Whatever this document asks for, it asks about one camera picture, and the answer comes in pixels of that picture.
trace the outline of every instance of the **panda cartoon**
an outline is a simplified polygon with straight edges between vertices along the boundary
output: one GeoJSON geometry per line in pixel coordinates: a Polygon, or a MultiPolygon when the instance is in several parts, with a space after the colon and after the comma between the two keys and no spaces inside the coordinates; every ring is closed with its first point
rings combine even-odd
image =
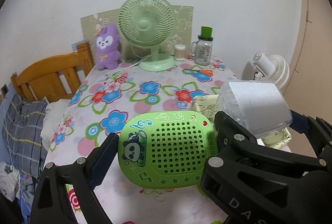
{"type": "Polygon", "coordinates": [[[130,133],[128,141],[123,142],[124,153],[122,159],[129,159],[132,162],[137,162],[139,159],[144,159],[144,146],[138,141],[139,134],[137,132],[130,133]]]}

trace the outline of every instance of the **plastic container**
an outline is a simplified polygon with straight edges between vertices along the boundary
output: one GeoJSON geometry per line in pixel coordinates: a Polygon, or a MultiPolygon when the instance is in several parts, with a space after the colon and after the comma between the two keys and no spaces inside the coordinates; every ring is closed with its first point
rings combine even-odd
{"type": "Polygon", "coordinates": [[[273,83],[226,81],[215,105],[257,139],[284,129],[293,121],[283,95],[273,83]]]}

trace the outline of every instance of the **floral tablecloth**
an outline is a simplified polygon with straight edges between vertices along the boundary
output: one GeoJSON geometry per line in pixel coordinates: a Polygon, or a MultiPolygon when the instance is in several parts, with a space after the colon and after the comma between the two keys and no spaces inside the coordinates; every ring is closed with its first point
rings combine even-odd
{"type": "MultiPolygon", "coordinates": [[[[127,60],[115,71],[135,62],[127,60]]],[[[71,164],[88,156],[109,133],[120,133],[136,115],[189,109],[195,96],[218,94],[226,80],[237,80],[216,57],[207,67],[187,57],[161,72],[146,72],[138,66],[115,71],[93,69],[89,73],[69,103],[45,163],[71,164]]],[[[226,219],[198,185],[142,189],[125,178],[117,158],[95,194],[114,224],[218,224],[226,219]]],[[[68,195],[77,221],[86,223],[72,186],[68,186],[68,195]]]]}

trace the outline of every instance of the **white fan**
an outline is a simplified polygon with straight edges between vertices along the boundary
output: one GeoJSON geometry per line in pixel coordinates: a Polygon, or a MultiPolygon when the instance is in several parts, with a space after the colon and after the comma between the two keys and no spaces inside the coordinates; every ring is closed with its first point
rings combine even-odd
{"type": "Polygon", "coordinates": [[[259,70],[255,80],[273,82],[279,89],[286,84],[289,78],[289,66],[281,55],[266,56],[258,51],[252,57],[252,62],[259,70]]]}

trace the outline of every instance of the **green speaker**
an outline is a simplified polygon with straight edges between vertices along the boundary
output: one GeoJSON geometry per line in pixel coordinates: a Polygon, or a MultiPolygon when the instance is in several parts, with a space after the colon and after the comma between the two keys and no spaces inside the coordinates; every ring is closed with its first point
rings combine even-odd
{"type": "Polygon", "coordinates": [[[210,121],[193,111],[138,115],[123,128],[118,145],[122,172],[147,189],[199,184],[205,160],[217,154],[210,121]]]}

